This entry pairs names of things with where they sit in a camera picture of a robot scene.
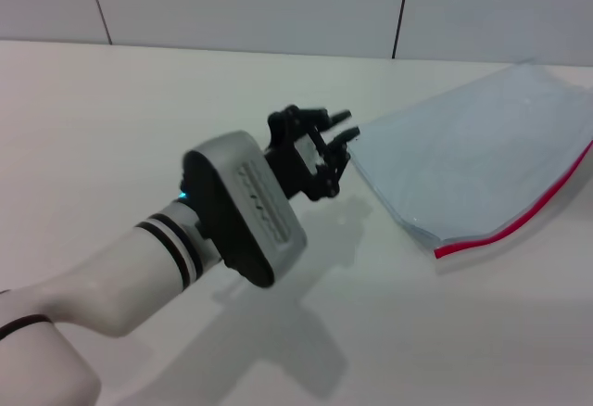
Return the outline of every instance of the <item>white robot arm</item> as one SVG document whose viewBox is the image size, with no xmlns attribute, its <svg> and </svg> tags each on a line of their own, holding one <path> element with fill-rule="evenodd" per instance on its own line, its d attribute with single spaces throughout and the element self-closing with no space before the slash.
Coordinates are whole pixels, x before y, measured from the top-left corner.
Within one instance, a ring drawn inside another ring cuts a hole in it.
<svg viewBox="0 0 593 406">
<path fill-rule="evenodd" d="M 288 199 L 339 193 L 359 129 L 327 145 L 321 133 L 349 117 L 291 106 L 268 118 L 264 152 L 245 132 L 196 147 L 183 158 L 182 193 L 165 209 L 69 272 L 2 292 L 0 404 L 95 404 L 100 381 L 55 323 L 125 336 L 221 260 L 273 285 L 307 244 Z"/>
</svg>

